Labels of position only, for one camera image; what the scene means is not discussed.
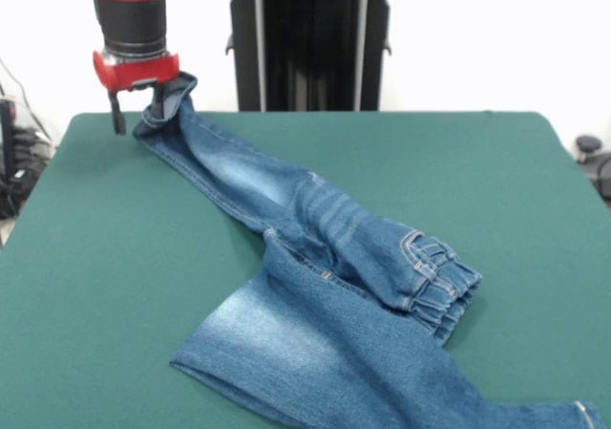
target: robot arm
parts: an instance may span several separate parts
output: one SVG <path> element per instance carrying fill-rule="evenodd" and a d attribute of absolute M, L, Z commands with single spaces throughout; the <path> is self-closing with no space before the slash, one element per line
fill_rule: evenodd
<path fill-rule="evenodd" d="M 165 0 L 94 0 L 104 49 L 94 53 L 97 76 L 106 87 L 115 132 L 125 134 L 117 93 L 155 88 L 179 75 L 179 57 L 166 50 Z"/>

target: black cable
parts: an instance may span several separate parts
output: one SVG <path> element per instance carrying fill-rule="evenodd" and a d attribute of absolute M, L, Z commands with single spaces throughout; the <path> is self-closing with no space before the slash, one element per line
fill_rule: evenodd
<path fill-rule="evenodd" d="M 30 102 L 28 101 L 28 96 L 26 95 L 26 89 L 24 88 L 23 84 L 19 80 L 17 80 L 17 77 L 15 77 L 12 74 L 11 70 L 7 67 L 5 62 L 2 60 L 2 57 L 0 57 L 0 66 L 2 66 L 2 68 L 7 72 L 9 77 L 17 84 L 17 86 L 21 90 L 21 96 L 23 97 L 23 103 L 26 105 L 26 108 L 28 109 L 28 112 L 30 112 L 30 115 L 32 116 L 32 119 L 34 120 L 36 125 L 38 125 L 38 128 L 40 128 L 40 131 L 44 133 L 44 135 L 47 137 L 48 140 L 52 140 L 51 135 L 47 132 L 47 130 L 45 129 L 45 126 L 42 124 L 42 122 L 38 119 L 38 117 L 32 110 L 32 107 L 30 106 Z"/>

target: black object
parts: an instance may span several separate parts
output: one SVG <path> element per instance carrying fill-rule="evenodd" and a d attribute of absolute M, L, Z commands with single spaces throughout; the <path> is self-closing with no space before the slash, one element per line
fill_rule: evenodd
<path fill-rule="evenodd" d="M 12 101 L 0 98 L 2 163 L 0 163 L 0 220 L 19 214 L 49 162 L 51 147 L 31 128 L 15 126 Z"/>
<path fill-rule="evenodd" d="M 0 98 L 0 126 L 2 126 L 2 159 L 4 162 L 2 177 L 5 183 L 9 182 L 9 179 L 15 172 L 15 162 L 13 158 L 12 148 L 14 121 L 14 103 Z"/>
<path fill-rule="evenodd" d="M 597 153 L 602 148 L 600 139 L 580 136 L 576 140 L 579 165 L 599 194 L 611 200 L 611 152 Z"/>
<path fill-rule="evenodd" d="M 146 58 L 165 52 L 165 0 L 94 0 L 106 50 L 122 57 Z"/>
<path fill-rule="evenodd" d="M 374 111 L 386 0 L 232 0 L 241 111 Z"/>

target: jeans leg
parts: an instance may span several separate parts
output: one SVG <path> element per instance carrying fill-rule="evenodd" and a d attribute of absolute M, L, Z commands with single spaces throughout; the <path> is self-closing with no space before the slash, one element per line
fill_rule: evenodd
<path fill-rule="evenodd" d="M 167 87 L 166 119 L 145 112 L 136 135 L 227 213 L 274 230 L 379 306 L 412 315 L 445 342 L 481 276 L 438 240 L 369 213 L 308 169 L 262 153 L 198 116 L 183 75 Z"/>

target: faded denim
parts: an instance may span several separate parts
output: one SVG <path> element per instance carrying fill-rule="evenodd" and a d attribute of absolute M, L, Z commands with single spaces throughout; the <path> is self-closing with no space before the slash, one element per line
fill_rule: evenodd
<path fill-rule="evenodd" d="M 297 427 L 604 428 L 587 402 L 486 401 L 442 348 L 480 275 L 439 240 L 198 116 L 196 84 L 188 74 L 171 83 L 166 119 L 147 109 L 135 136 L 266 248 L 175 367 Z"/>

